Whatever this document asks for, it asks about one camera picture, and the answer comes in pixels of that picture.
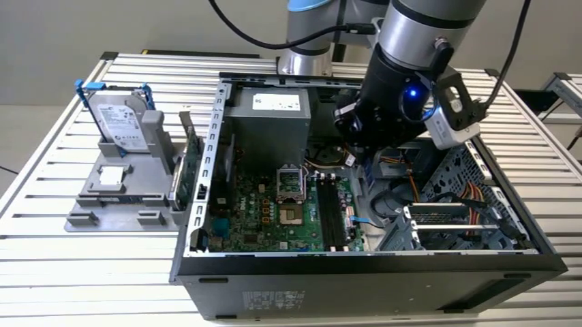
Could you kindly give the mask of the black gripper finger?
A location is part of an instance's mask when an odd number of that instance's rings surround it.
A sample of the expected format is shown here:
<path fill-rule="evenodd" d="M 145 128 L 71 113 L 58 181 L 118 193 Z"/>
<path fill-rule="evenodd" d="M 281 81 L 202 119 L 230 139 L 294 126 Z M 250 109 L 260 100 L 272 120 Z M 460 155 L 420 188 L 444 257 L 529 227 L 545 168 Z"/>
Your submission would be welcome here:
<path fill-rule="evenodd" d="M 364 144 L 364 123 L 357 104 L 349 104 L 334 111 L 334 124 L 348 144 Z"/>

